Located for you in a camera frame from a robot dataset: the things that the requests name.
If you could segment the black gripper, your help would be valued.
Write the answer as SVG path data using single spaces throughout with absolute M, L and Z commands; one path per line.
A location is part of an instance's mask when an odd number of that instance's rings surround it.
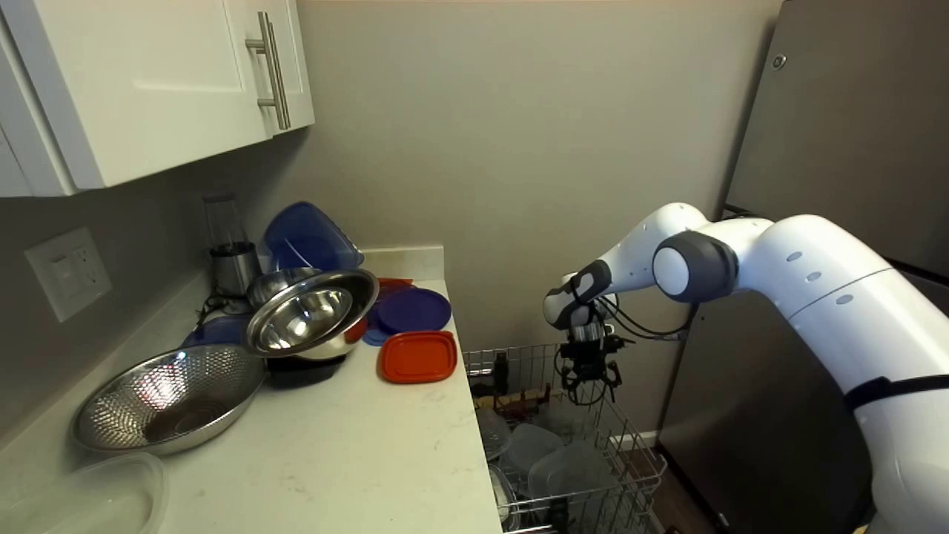
M 622 339 L 611 327 L 605 327 L 592 341 L 577 341 L 568 336 L 556 350 L 561 366 L 555 370 L 561 388 L 574 394 L 582 382 L 601 382 L 614 394 L 622 385 L 622 373 L 619 366 L 611 361 L 611 354 L 619 347 Z

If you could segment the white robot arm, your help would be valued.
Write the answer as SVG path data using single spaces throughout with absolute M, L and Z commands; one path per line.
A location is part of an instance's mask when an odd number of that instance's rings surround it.
M 866 534 L 949 534 L 949 318 L 860 238 L 814 213 L 712 223 L 671 203 L 564 275 L 543 314 L 592 341 L 598 299 L 636 287 L 679 304 L 765 298 L 856 418 L 872 459 Z

